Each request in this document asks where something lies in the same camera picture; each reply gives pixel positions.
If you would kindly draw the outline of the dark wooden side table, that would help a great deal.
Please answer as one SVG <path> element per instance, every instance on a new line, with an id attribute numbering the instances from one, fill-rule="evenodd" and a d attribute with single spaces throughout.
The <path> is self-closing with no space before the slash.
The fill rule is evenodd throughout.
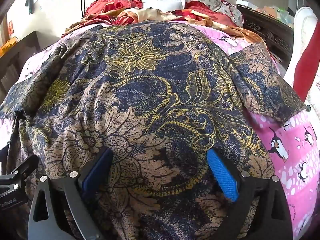
<path id="1" fill-rule="evenodd" d="M 1 57 L 1 102 L 10 87 L 18 80 L 26 61 L 40 51 L 37 31 L 33 31 Z"/>

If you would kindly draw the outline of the orange basket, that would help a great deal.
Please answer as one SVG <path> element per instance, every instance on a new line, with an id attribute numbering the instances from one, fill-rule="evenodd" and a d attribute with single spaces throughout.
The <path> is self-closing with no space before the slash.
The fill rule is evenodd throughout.
<path id="1" fill-rule="evenodd" d="M 6 54 L 17 42 L 18 38 L 15 36 L 8 40 L 4 45 L 2 45 L 0 48 L 0 57 Z"/>

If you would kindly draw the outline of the dark carved wooden headboard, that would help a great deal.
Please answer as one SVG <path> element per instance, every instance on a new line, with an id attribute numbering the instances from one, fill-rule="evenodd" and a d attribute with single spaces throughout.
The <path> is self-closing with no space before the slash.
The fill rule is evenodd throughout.
<path id="1" fill-rule="evenodd" d="M 293 29 L 280 21 L 243 5 L 237 5 L 242 13 L 244 28 L 255 32 L 265 41 L 269 51 L 287 69 L 293 51 Z"/>

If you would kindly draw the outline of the white folded cloth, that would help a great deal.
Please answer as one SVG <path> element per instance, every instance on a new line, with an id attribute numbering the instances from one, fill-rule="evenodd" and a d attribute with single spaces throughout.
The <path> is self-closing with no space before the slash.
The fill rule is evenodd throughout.
<path id="1" fill-rule="evenodd" d="M 185 7 L 185 0 L 142 0 L 143 8 L 159 9 L 162 12 L 181 10 Z"/>

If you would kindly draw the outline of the red orange satin blanket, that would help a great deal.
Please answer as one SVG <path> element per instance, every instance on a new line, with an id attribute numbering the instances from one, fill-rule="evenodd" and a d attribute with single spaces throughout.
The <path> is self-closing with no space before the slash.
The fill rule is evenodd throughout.
<path id="1" fill-rule="evenodd" d="M 62 37 L 91 24 L 128 25 L 144 21 L 183 21 L 243 37 L 248 42 L 263 41 L 258 34 L 236 26 L 229 16 L 214 12 L 199 1 L 186 3 L 185 9 L 162 12 L 159 9 L 143 8 L 141 0 L 96 0 L 86 9 L 84 18 L 69 26 Z"/>

